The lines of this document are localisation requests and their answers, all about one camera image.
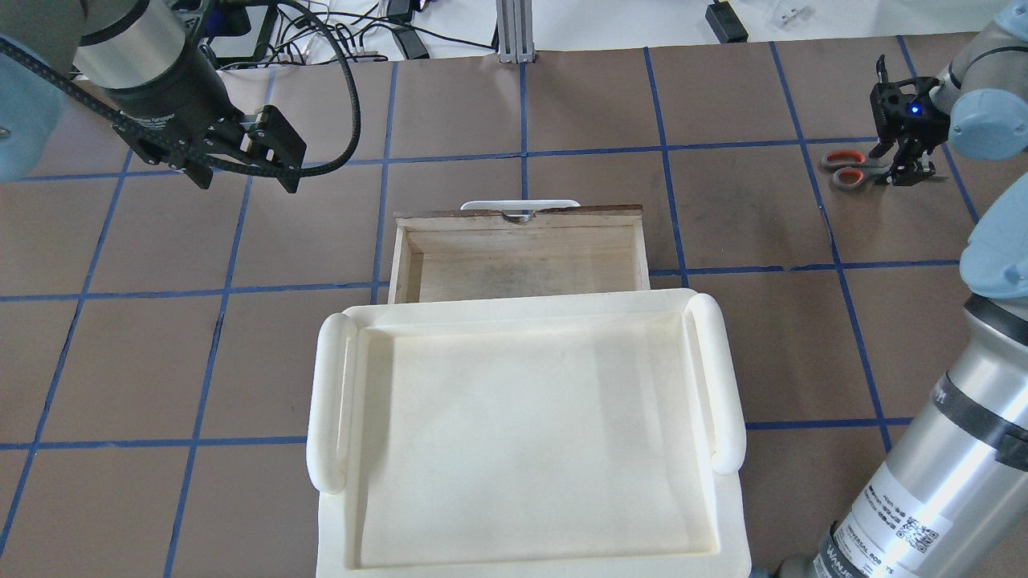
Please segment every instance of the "white handle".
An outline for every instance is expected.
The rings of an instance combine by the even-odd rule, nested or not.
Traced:
[[[571,198],[469,201],[461,206],[461,210],[542,211],[543,209],[567,209],[570,207],[581,207],[581,205],[579,205],[578,201],[572,201]]]
[[[700,364],[710,400],[713,423],[710,468],[721,475],[731,475],[739,471],[746,455],[746,424],[728,349],[725,318],[713,297],[703,293],[689,299],[685,317],[696,326]]]
[[[357,324],[337,313],[322,324],[315,358],[310,422],[307,425],[307,474],[319,492],[338,494],[346,487],[346,451],[340,443],[343,391],[352,384]]]

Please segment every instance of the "light blue joint cap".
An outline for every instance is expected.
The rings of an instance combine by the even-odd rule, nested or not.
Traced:
[[[16,40],[5,40],[32,56]],[[28,69],[0,55],[0,183],[29,174],[43,154],[46,141],[64,114],[64,94]]]
[[[971,91],[950,112],[950,142],[970,158],[1009,158],[1028,147],[1028,103],[998,88]]]
[[[1028,0],[1014,0],[992,20],[999,28],[1028,42]]]
[[[960,255],[960,277],[983,297],[1028,296],[1028,175],[985,213]]]

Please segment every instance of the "cable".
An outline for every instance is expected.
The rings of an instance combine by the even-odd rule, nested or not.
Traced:
[[[325,15],[327,15],[327,16],[328,15],[332,15],[332,16],[352,16],[352,17],[358,19],[357,22],[360,22],[362,20],[368,20],[368,21],[372,21],[373,23],[380,23],[380,24],[386,24],[386,25],[394,25],[394,26],[399,27],[399,28],[405,28],[405,29],[408,29],[408,30],[416,30],[417,32],[423,32],[425,34],[428,34],[429,36],[435,36],[436,38],[439,38],[440,40],[446,40],[447,42],[456,42],[458,44],[467,44],[469,46],[475,46],[476,48],[484,48],[486,50],[489,50],[490,52],[494,52],[495,51],[495,48],[493,48],[492,46],[489,46],[488,44],[482,44],[482,43],[479,43],[479,42],[474,42],[472,40],[464,40],[463,38],[453,38],[452,36],[445,36],[443,34],[439,34],[438,32],[433,32],[431,30],[427,30],[427,29],[424,29],[421,27],[414,26],[412,24],[404,24],[404,23],[393,22],[393,21],[391,21],[389,19],[382,19],[382,17],[378,17],[378,16],[369,16],[369,15],[366,15],[366,14],[359,14],[359,13],[356,13],[356,12],[341,12],[341,11],[335,11],[335,10],[327,12]],[[303,20],[303,17],[304,17],[303,15],[297,16],[296,19],[293,19],[293,21],[301,21],[301,20]],[[366,32],[368,29],[372,28],[372,26],[374,26],[374,25],[373,24],[369,24],[368,26],[364,27],[364,29],[362,29],[361,31],[359,31],[358,34],[360,34],[361,32]]]
[[[313,16],[313,12],[305,6],[297,2],[296,0],[225,0],[225,4],[243,4],[243,5],[263,5],[272,6],[279,3],[286,4],[300,13],[305,13]],[[354,75],[350,70],[350,65],[346,63],[346,56],[339,46],[335,37],[332,36],[331,31],[320,19],[315,17],[316,27],[318,27],[319,32],[324,36],[329,38],[329,43],[332,46],[332,50],[335,52],[338,59],[339,66],[342,68],[342,74],[346,81],[346,91],[350,95],[350,101],[353,105],[353,118],[354,118],[354,130],[350,137],[350,144],[346,149],[337,156],[335,159],[328,162],[319,165],[317,167],[310,167],[307,169],[267,169],[264,167],[255,167],[253,165],[243,165],[241,162],[233,162],[230,160],[224,160],[222,158],[217,158],[214,156],[208,156],[201,152],[196,151],[189,145],[179,144],[177,140],[166,137],[164,135],[146,129],[139,122],[136,122],[130,118],[124,113],[114,110],[113,108],[107,106],[99,99],[93,95],[86,93],[82,88],[79,88],[75,83],[67,79],[66,75],[53,70],[45,63],[39,61],[33,56],[29,55],[25,50],[19,48],[10,41],[5,38],[0,37],[0,53],[6,55],[14,62],[21,64],[22,66],[29,69],[31,72],[46,80],[50,84],[53,84],[58,88],[61,88],[64,93],[70,96],[79,104],[85,106],[89,110],[96,112],[100,116],[109,120],[114,127],[119,131],[124,131],[130,135],[148,140],[156,145],[160,145],[163,148],[181,154],[187,160],[209,167],[212,169],[219,169],[222,171],[228,171],[230,173],[238,173],[242,175],[250,175],[254,177],[274,177],[274,178],[291,178],[291,179],[301,179],[304,177],[317,177],[319,175],[325,175],[335,171],[339,167],[345,165],[347,160],[354,155],[354,151],[357,150],[357,143],[361,136],[361,105],[357,98],[357,86],[354,84]]]

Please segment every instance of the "grid line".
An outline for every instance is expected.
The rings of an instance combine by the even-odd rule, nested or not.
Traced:
[[[910,75],[913,77],[917,76],[917,67],[914,66],[914,60],[910,57],[910,50],[907,49],[907,41],[903,36],[896,36],[896,42],[900,43],[900,50],[903,52],[903,58],[907,61],[907,69],[910,71]],[[978,224],[978,211],[975,209],[975,204],[971,203],[970,195],[967,194],[967,188],[964,187],[963,179],[960,177],[960,171],[957,170],[957,164],[953,160],[953,155],[950,154],[950,148],[943,143],[943,154],[946,156],[946,162],[950,166],[950,172],[953,173],[953,181],[956,182],[957,190],[960,191],[960,196],[963,198],[964,206],[967,207],[967,214],[970,215],[971,221]]]
[[[271,100],[271,92],[274,89],[276,72],[268,76],[267,87],[264,92],[264,102]],[[175,566],[175,554],[178,548],[179,536],[182,531],[182,519],[185,516],[186,502],[189,498],[189,486],[192,482],[193,466],[196,463],[196,441],[199,439],[204,429],[204,416],[207,411],[207,399],[211,392],[211,381],[214,376],[214,366],[218,357],[218,346],[221,342],[221,330],[224,327],[225,315],[228,312],[229,288],[232,286],[232,276],[235,273],[235,260],[238,256],[240,242],[243,239],[243,228],[246,224],[247,209],[250,206],[250,194],[253,189],[254,177],[247,177],[247,182],[243,190],[243,200],[240,203],[240,214],[235,223],[235,233],[232,236],[232,247],[228,255],[228,264],[225,266],[225,281],[222,286],[221,303],[218,308],[218,319],[214,324],[214,332],[211,336],[211,349],[207,357],[207,366],[204,370],[204,383],[200,386],[199,400],[196,403],[196,418],[193,422],[192,437],[190,438],[189,454],[186,457],[186,467],[182,475],[182,489],[179,492],[178,505],[175,508],[175,519],[172,522],[172,537],[168,543],[168,556],[164,558],[164,578],[171,578],[172,569]]]
[[[525,63],[518,64],[518,89],[521,93],[521,198],[528,195],[528,78]]]
[[[843,143],[865,143],[865,142],[875,142],[877,139],[875,137],[839,137],[832,139],[810,139],[807,144],[843,144]],[[722,143],[693,143],[693,144],[668,144],[667,150],[704,150],[704,149],[718,149],[718,148],[761,148],[768,146],[790,146],[799,145],[800,141],[792,140],[775,140],[775,141],[733,141],[733,142],[722,142]],[[389,162],[390,165],[410,165],[410,164],[420,164],[420,162],[454,162],[460,160],[492,160],[498,158],[518,158],[518,157],[535,157],[535,156],[580,156],[580,155],[592,155],[592,154],[623,154],[631,152],[660,152],[662,147],[660,145],[656,146],[627,146],[627,147],[600,147],[600,148],[578,148],[578,149],[552,149],[552,150],[520,150],[511,152],[488,152],[480,154],[451,154],[442,156],[400,156],[400,157],[390,157],[386,158],[353,158],[346,161],[347,167],[364,167],[364,166],[379,166]],[[302,166],[304,168],[316,167],[321,165],[321,162],[310,161],[304,162]],[[215,170],[215,173],[223,173],[224,171]],[[178,171],[136,171],[125,174],[126,178],[145,178],[145,177],[166,177],[171,175],[178,175]],[[75,174],[75,175],[50,175],[50,176],[39,176],[39,177],[26,177],[20,179],[16,182],[20,183],[32,183],[32,182],[48,182],[48,181],[75,181],[75,180],[89,180],[89,179],[115,179],[119,178],[118,173],[93,173],[93,174]]]
[[[929,259],[923,261],[859,261],[842,262],[844,269],[862,268],[901,268],[901,267],[946,267],[957,266],[960,261],[957,259]],[[779,273],[790,272],[811,272],[811,270],[833,270],[834,263],[809,263],[805,265],[794,265],[787,269],[782,265],[739,265],[730,267],[700,267],[690,268],[689,275],[721,275],[733,273]],[[671,277],[682,275],[678,269],[650,269],[650,277]],[[108,300],[108,299],[177,299],[190,297],[211,297],[224,295],[247,294],[247,293],[282,293],[289,291],[331,291],[337,289],[380,289],[389,287],[388,281],[360,281],[352,283],[315,283],[301,285],[252,285],[245,287],[230,287],[228,289],[193,289],[189,291],[136,291],[124,293],[86,293],[85,300]],[[81,293],[54,293],[42,295],[3,295],[0,296],[0,303],[5,302],[26,302],[26,301],[74,301],[83,297]]]
[[[98,449],[103,447],[208,447],[216,445],[283,445],[306,443],[307,436],[209,437],[169,439],[98,439],[88,441],[41,441],[36,449]],[[0,443],[0,450],[22,450],[32,443]]]
[[[393,63],[393,72],[389,85],[389,110],[386,115],[386,143],[382,145],[382,176],[378,189],[378,230],[375,233],[375,260],[371,267],[371,299],[372,305],[378,303],[379,278],[382,266],[382,236],[386,234],[386,195],[389,194],[389,166],[391,149],[393,146],[393,116],[396,112],[396,83],[399,78],[400,67]]]
[[[678,206],[674,202],[674,183],[671,179],[671,157],[668,154],[667,135],[664,132],[664,114],[660,108],[660,94],[657,91],[657,77],[653,72],[653,61],[650,58],[649,46],[642,47],[642,59],[646,61],[646,72],[650,79],[650,92],[653,95],[653,110],[657,116],[657,134],[660,136],[660,156],[664,162],[664,186],[667,187],[667,205],[671,216],[671,232],[674,234],[674,252],[678,257],[682,286],[689,287],[689,267],[686,264],[686,252],[682,246]]]
[[[824,221],[824,228],[828,231],[829,243],[832,247],[832,262],[835,265],[836,275],[839,278],[839,287],[842,289],[843,300],[846,303],[846,312],[849,315],[850,326],[853,330],[853,338],[856,340],[857,354],[860,357],[860,364],[864,366],[864,376],[868,382],[868,393],[871,396],[871,404],[875,409],[875,418],[878,421],[878,430],[882,435],[882,444],[885,451],[892,449],[892,440],[889,437],[889,430],[885,423],[885,412],[882,410],[882,402],[878,397],[878,387],[875,384],[875,375],[871,369],[871,361],[868,358],[867,347],[864,342],[864,334],[860,331],[860,322],[856,317],[856,308],[853,305],[853,297],[849,292],[849,284],[846,282],[846,273],[842,266],[842,259],[839,257],[839,247],[836,244],[835,233],[832,229],[832,221],[829,218],[828,210],[824,208],[824,201],[821,197],[820,185],[817,183],[817,176],[814,174],[813,164],[810,161],[810,152],[807,150],[807,142],[803,136],[803,127],[800,124],[800,117],[796,111],[796,104],[793,102],[793,95],[788,89],[788,80],[785,78],[785,69],[781,65],[778,57],[778,49],[774,42],[768,42],[771,57],[774,60],[775,69],[778,72],[778,79],[781,82],[781,89],[785,96],[785,104],[788,105],[788,113],[793,118],[793,125],[796,128],[796,138],[800,141],[800,151],[803,153],[803,162],[807,168],[807,177],[810,179],[810,187],[817,201],[817,209],[821,213]]]
[[[746,422],[746,429],[758,430],[810,430],[829,428],[878,428],[887,426],[908,426],[914,418],[876,418],[852,420],[796,420],[779,422]],[[215,447],[215,446],[257,446],[257,445],[298,445],[304,444],[307,436],[266,436],[266,437],[211,437],[171,439],[103,439],[89,441],[43,441],[36,449],[99,449],[134,447]],[[0,451],[23,451],[32,447],[31,442],[0,443]]]
[[[82,281],[82,291],[78,295],[77,302],[75,304],[75,314],[72,316],[71,323],[68,327],[68,335],[65,338],[64,346],[61,348],[61,354],[58,357],[57,366],[53,369],[53,377],[50,380],[50,386],[46,391],[46,400],[43,402],[43,409],[39,414],[39,421],[36,423],[36,432],[33,435],[32,443],[29,444],[28,455],[25,458],[25,465],[22,467],[22,475],[19,476],[17,486],[14,489],[14,496],[11,498],[10,509],[7,510],[7,517],[4,520],[3,530],[0,531],[0,558],[3,557],[4,549],[7,546],[7,539],[10,536],[10,529],[14,525],[14,516],[17,514],[17,506],[22,501],[22,495],[25,493],[25,485],[29,480],[29,472],[32,470],[32,463],[36,458],[36,448],[43,436],[43,429],[46,427],[46,420],[49,417],[50,407],[53,404],[53,398],[58,392],[58,385],[61,383],[61,375],[64,372],[65,362],[68,359],[68,351],[71,349],[72,339],[75,337],[75,329],[78,327],[78,320],[82,316],[82,308],[85,304],[85,294],[89,291],[89,284],[93,283],[93,276],[97,272],[97,263],[100,262],[100,253],[104,249],[104,242],[107,241],[107,231],[110,230],[111,220],[114,218],[114,210],[118,205],[118,198],[121,196],[121,188],[124,186],[125,173],[128,172],[128,164],[132,162],[132,151],[125,154],[124,162],[121,166],[121,174],[118,177],[117,184],[114,186],[114,191],[111,193],[111,201],[107,207],[107,214],[104,217],[104,224],[100,229],[100,236],[97,239],[97,247],[93,251],[93,259],[89,261],[89,268],[85,274],[85,279]]]

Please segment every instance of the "orange scissor handle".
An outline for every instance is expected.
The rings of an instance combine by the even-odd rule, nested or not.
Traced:
[[[870,178],[871,175],[860,169],[845,167],[832,175],[832,185],[839,190],[851,191],[864,186]]]
[[[821,158],[821,167],[836,170],[845,167],[869,167],[873,164],[858,150],[834,150]]]

